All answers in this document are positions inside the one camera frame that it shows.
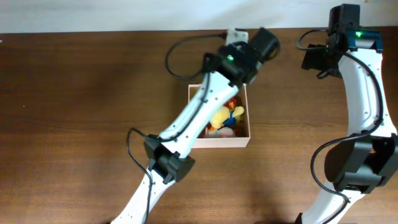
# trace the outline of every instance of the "box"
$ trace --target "box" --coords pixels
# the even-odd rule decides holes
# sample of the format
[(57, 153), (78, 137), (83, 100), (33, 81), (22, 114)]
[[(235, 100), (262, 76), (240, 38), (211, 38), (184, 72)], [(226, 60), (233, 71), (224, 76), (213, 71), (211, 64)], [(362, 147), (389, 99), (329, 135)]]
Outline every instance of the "box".
[[(200, 85), (188, 86), (188, 103), (198, 91)], [(241, 106), (245, 111), (241, 123), (243, 124), (243, 131), (240, 136), (236, 138), (202, 138), (202, 134), (193, 143), (192, 148), (210, 148), (210, 147), (246, 147), (250, 140), (250, 122), (249, 122), (249, 106), (248, 98), (246, 96), (246, 86), (243, 85), (241, 91), (234, 97), (237, 101), (241, 101)]]

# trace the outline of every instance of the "green led indicator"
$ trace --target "green led indicator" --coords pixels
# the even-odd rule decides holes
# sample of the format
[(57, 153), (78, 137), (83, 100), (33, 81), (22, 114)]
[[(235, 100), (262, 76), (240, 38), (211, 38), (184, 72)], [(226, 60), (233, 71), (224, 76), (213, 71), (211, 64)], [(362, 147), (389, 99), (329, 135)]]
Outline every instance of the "green led indicator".
[(230, 61), (230, 62), (233, 62), (234, 57), (233, 57), (232, 55), (229, 55), (229, 56), (226, 57), (226, 59), (227, 59), (228, 61)]

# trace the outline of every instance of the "table surface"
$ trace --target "table surface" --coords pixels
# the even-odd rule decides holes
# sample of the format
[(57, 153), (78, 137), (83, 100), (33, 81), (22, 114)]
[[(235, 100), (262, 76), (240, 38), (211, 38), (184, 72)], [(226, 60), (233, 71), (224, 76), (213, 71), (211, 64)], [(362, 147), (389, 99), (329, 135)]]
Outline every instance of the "table surface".
[[(194, 149), (197, 163), (166, 191), (149, 223), (293, 222), (320, 188), (310, 158), (346, 136), (342, 79), (300, 69), (296, 39), (308, 29), (272, 29), (280, 55), (248, 86), (246, 148)], [(398, 27), (380, 28), (389, 112), (398, 125)], [(126, 206), (143, 173), (128, 158), (127, 130), (159, 134), (187, 102), (187, 85), (164, 68), (179, 38), (219, 31), (0, 35), (0, 223), (103, 223)], [(325, 42), (313, 34), (303, 44)], [(188, 43), (170, 59), (193, 74), (222, 40)], [(132, 153), (146, 163), (143, 139)], [(322, 180), (326, 152), (316, 161)], [(341, 223), (398, 220), (398, 178), (365, 196)]]

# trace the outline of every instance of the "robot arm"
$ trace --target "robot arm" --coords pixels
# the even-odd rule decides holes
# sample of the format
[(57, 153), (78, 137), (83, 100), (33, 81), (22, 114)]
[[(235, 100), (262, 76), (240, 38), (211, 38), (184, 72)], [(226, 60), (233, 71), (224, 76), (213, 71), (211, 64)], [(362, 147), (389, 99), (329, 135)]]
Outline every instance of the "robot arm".
[[(385, 185), (398, 169), (397, 130), (389, 117), (381, 80), (382, 45), (379, 32), (359, 26), (359, 6), (343, 4), (331, 10), (328, 34), (328, 49), (340, 50), (346, 55), (335, 55), (333, 51), (329, 55), (307, 52), (302, 67), (338, 69), (335, 73), (341, 74), (346, 89), (348, 136), (371, 130), (380, 116), (383, 120), (369, 135), (341, 142), (326, 155), (325, 174), (328, 181), (325, 186), (346, 195), (349, 202), (345, 203), (343, 197), (322, 190), (315, 203), (300, 214), (295, 223), (338, 223), (357, 200), (370, 194), (375, 187)], [(347, 57), (350, 55), (367, 65), (374, 77), (363, 65)], [(308, 61), (314, 57), (325, 60), (314, 65)]]
[[(149, 211), (194, 165), (195, 160), (189, 156), (192, 145), (216, 110), (236, 95), (243, 84), (251, 83), (259, 67), (279, 49), (277, 38), (265, 29), (260, 29), (249, 43), (247, 40), (247, 32), (229, 30), (226, 45), (219, 48), (215, 57), (205, 60), (211, 69), (205, 72), (201, 88), (193, 99), (159, 136), (146, 138), (147, 172), (153, 180)], [(149, 183), (145, 176), (112, 224), (145, 222)]]

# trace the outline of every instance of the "white background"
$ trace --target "white background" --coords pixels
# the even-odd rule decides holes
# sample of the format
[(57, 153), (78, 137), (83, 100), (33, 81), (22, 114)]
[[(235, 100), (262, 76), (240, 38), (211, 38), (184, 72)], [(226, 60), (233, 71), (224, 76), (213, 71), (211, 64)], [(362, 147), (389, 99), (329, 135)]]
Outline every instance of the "white background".
[(362, 26), (398, 25), (398, 0), (1, 0), (0, 33), (327, 27), (344, 2)]

